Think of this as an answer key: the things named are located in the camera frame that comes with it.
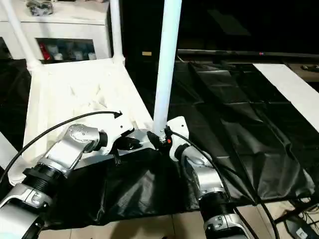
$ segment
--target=white tray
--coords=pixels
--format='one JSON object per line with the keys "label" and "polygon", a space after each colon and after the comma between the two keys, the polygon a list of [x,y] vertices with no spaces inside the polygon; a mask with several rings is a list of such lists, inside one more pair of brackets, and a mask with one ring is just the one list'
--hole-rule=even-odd
{"label": "white tray", "polygon": [[[121,111],[137,129],[151,129],[148,113],[124,65],[112,59],[44,65],[32,72],[26,128],[26,145],[46,129],[69,118],[93,111]],[[95,115],[75,122],[97,127],[110,127],[113,115]],[[24,154],[24,161],[33,165],[68,126],[44,136]]]}

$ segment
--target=black cylinder joint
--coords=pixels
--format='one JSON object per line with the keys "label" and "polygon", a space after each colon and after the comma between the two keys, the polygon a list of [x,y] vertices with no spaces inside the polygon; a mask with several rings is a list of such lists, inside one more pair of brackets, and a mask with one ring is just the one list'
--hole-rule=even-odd
{"label": "black cylinder joint", "polygon": [[51,198],[57,193],[59,185],[66,180],[59,170],[44,164],[27,168],[23,174],[26,176],[22,182],[23,184],[43,192]]}
{"label": "black cylinder joint", "polygon": [[233,206],[224,192],[212,192],[203,195],[199,200],[199,209],[204,222],[215,216],[234,213]]}

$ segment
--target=red object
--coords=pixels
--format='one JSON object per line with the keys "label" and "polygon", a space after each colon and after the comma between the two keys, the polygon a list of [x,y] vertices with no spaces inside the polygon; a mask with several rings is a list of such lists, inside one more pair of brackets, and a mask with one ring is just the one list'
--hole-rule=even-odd
{"label": "red object", "polygon": [[44,45],[43,43],[40,43],[39,46],[40,46],[40,49],[41,49],[43,58],[44,58],[45,60],[51,60],[51,56],[50,56],[50,54],[47,52],[47,50],[45,49],[45,45]]}

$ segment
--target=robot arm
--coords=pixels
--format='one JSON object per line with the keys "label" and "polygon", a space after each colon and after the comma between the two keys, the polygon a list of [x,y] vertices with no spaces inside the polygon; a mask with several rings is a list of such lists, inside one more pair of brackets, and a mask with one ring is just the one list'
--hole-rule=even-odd
{"label": "robot arm", "polygon": [[36,166],[25,169],[23,182],[16,184],[0,202],[0,238],[38,238],[44,227],[45,211],[82,154],[101,147],[110,152],[116,139],[133,130],[123,116],[114,119],[111,127],[107,132],[99,132],[97,128],[73,124]]}
{"label": "robot arm", "polygon": [[220,175],[207,157],[184,139],[171,134],[170,129],[188,138],[188,129],[184,117],[177,117],[167,122],[165,136],[162,138],[149,133],[153,144],[169,148],[169,156],[183,166],[183,175],[192,186],[196,195],[204,230],[208,239],[249,239],[250,236],[239,215],[234,212],[234,205],[220,179]]}

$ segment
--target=white cabinet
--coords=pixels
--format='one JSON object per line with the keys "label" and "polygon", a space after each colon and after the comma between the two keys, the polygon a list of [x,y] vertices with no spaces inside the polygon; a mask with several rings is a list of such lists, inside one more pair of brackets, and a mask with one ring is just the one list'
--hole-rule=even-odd
{"label": "white cabinet", "polygon": [[[111,57],[108,29],[109,2],[77,0],[53,2],[53,14],[32,16],[24,0],[12,0],[14,10],[38,59],[43,59],[37,39],[89,39],[97,59]],[[21,47],[0,5],[0,37],[14,59],[24,58]]]}

